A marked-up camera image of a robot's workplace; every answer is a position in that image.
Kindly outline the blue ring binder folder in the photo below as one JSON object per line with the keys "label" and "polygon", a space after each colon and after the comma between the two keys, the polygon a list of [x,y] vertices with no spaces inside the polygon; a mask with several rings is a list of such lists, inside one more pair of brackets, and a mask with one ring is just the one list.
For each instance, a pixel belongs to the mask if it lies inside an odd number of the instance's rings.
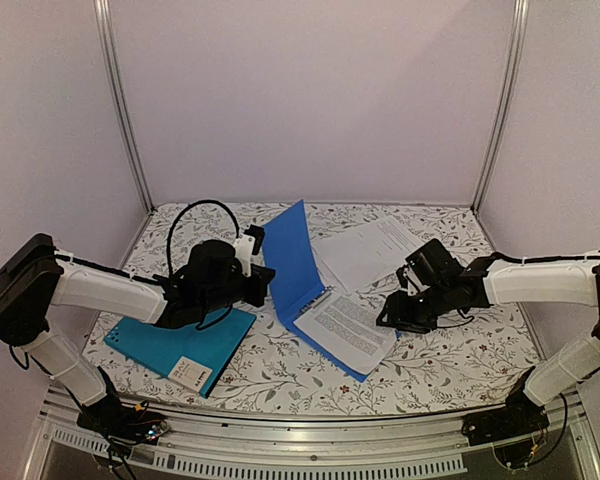
{"label": "blue ring binder folder", "polygon": [[310,340],[294,322],[310,307],[317,306],[331,294],[350,296],[359,305],[379,313],[378,309],[364,306],[352,295],[323,283],[311,248],[309,228],[302,200],[280,213],[265,226],[263,255],[265,265],[276,271],[270,291],[276,316],[280,323],[334,365],[363,383],[373,374],[362,376],[352,372]]}

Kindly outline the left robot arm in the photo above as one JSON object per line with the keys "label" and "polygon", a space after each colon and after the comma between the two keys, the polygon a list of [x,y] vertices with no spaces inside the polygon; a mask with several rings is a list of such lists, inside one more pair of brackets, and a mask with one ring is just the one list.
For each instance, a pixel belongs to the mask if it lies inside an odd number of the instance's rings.
{"label": "left robot arm", "polygon": [[82,307],[170,330],[200,325],[237,302],[263,305],[275,272],[254,263],[260,245],[247,234],[233,243],[206,240],[176,272],[144,278],[78,259],[51,236],[36,234],[0,269],[0,340],[39,362],[90,407],[91,419],[106,433],[121,433],[129,423],[126,408],[111,398],[104,374],[53,331],[49,308]]}

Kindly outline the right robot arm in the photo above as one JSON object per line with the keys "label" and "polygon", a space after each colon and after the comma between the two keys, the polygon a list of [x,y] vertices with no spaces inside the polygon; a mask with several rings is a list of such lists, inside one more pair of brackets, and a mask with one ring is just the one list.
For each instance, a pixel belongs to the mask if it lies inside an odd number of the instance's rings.
{"label": "right robot arm", "polygon": [[594,307],[592,331],[528,370],[508,394],[497,427],[517,436],[564,390],[600,369],[600,250],[579,255],[514,258],[500,252],[463,266],[438,239],[411,253],[376,318],[380,327],[425,334],[449,312],[513,303],[568,303]]}

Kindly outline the right arm base board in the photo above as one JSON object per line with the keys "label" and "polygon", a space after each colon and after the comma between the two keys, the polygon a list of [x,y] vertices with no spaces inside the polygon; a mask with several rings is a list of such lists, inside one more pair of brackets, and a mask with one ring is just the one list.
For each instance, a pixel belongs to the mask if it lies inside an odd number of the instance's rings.
{"label": "right arm base board", "polygon": [[549,426],[545,409],[522,401],[466,415],[461,434],[470,446],[503,441],[531,434]]}

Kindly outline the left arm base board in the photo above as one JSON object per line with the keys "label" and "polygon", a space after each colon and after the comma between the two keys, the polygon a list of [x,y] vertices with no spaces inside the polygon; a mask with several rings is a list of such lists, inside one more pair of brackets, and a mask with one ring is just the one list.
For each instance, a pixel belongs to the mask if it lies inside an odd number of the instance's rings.
{"label": "left arm base board", "polygon": [[114,397],[83,406],[77,425],[103,437],[134,445],[156,444],[170,429],[166,417],[151,410],[148,401],[127,406]]}

